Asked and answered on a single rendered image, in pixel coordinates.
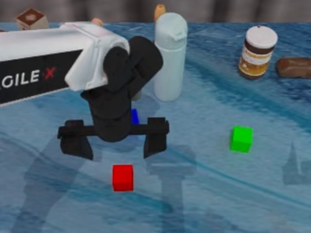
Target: blue tablecloth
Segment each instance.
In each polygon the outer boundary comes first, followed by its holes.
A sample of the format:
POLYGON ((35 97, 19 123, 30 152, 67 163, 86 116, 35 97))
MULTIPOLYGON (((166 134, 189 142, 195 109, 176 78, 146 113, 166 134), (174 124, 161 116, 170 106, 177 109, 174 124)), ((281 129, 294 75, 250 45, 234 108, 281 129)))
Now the blue tablecloth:
MULTIPOLYGON (((58 126, 91 123, 79 93, 2 107, 0 232, 310 233, 311 81, 281 79, 275 63, 311 56, 311 24, 268 24, 279 42, 267 74, 249 81, 237 62, 252 25, 189 24, 182 96, 159 102, 150 83, 134 102, 142 123, 158 116, 171 124, 167 151, 146 160, 136 136, 116 144, 92 138, 94 161, 63 155, 58 126), (249 154, 229 150, 234 125, 254 129, 249 154), (112 165, 128 163, 135 191, 114 193, 112 165)), ((105 27, 154 36, 153 24, 105 27)))

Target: white thermos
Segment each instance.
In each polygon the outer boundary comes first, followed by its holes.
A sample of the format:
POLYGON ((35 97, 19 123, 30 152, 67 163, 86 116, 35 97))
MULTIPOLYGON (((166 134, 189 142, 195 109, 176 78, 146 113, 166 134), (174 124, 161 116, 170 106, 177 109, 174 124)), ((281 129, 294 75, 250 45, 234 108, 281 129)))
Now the white thermos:
POLYGON ((163 67, 154 76, 155 96, 161 101, 176 100, 182 90, 188 26, 176 13, 165 13, 155 23, 155 45, 163 57, 163 67))

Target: gray wall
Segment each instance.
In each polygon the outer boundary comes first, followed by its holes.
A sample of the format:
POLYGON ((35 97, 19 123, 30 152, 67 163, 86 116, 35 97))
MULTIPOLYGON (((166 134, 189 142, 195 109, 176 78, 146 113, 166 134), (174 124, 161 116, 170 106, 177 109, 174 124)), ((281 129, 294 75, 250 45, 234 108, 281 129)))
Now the gray wall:
POLYGON ((50 22, 149 22, 157 4, 180 13, 189 22, 308 22, 311 0, 0 0, 0 21, 14 21, 28 7, 50 22))

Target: cube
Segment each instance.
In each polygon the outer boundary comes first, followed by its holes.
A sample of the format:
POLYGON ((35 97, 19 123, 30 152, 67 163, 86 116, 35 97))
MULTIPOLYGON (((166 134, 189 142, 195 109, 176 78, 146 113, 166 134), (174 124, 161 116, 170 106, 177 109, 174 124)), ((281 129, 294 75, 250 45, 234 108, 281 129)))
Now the cube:
POLYGON ((47 17, 33 8, 27 9, 15 20, 20 31, 50 28, 47 17))
POLYGON ((138 112, 135 108, 132 109, 132 124, 133 125, 139 125, 138 112))
POLYGON ((112 166, 112 187, 115 192, 128 192, 134 190, 133 165, 112 166))
POLYGON ((253 129, 234 126, 231 135, 230 150, 248 153, 253 143, 253 129))

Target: white lid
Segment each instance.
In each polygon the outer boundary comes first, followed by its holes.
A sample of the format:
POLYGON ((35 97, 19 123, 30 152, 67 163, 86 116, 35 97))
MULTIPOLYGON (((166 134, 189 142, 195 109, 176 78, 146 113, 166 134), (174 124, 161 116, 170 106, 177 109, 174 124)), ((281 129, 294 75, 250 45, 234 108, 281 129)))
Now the white lid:
POLYGON ((155 23, 155 43, 168 50, 183 47, 187 42, 188 25, 177 13, 165 13, 155 23))
POLYGON ((265 26, 255 26, 248 29, 246 41, 258 49, 269 49, 276 45, 277 33, 265 26))

